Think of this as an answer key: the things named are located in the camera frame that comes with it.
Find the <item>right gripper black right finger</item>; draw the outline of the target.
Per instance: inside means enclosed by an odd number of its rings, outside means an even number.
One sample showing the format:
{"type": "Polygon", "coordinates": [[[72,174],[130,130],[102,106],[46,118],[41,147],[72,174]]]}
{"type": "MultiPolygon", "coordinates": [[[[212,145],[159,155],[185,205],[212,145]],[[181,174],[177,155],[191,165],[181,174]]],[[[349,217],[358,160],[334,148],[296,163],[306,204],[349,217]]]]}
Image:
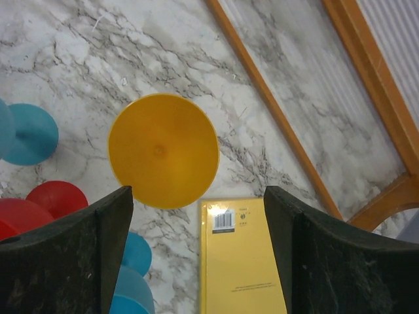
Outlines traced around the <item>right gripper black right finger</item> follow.
{"type": "Polygon", "coordinates": [[[418,245],[366,232],[278,186],[264,211],[288,313],[417,313],[418,245]]]}

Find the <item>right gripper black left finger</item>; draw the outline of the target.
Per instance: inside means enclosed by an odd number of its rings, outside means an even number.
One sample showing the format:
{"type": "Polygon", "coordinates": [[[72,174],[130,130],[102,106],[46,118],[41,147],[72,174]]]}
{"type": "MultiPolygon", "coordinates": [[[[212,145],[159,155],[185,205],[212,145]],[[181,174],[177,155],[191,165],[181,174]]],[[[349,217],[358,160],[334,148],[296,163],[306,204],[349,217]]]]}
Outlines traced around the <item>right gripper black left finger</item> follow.
{"type": "Polygon", "coordinates": [[[108,313],[134,210],[132,189],[1,241],[2,313],[108,313]]]}

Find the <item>yellow plastic goblet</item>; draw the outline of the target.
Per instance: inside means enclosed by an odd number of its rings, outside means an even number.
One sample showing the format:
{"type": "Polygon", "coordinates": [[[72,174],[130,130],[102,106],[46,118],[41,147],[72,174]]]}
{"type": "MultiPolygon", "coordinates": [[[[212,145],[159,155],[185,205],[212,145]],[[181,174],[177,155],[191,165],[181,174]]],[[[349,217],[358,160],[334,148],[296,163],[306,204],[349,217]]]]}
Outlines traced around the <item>yellow plastic goblet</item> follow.
{"type": "Polygon", "coordinates": [[[144,205],[177,209],[201,198],[219,167],[217,134],[205,112],[174,94],[150,94],[125,107],[107,139],[111,169],[144,205]]]}

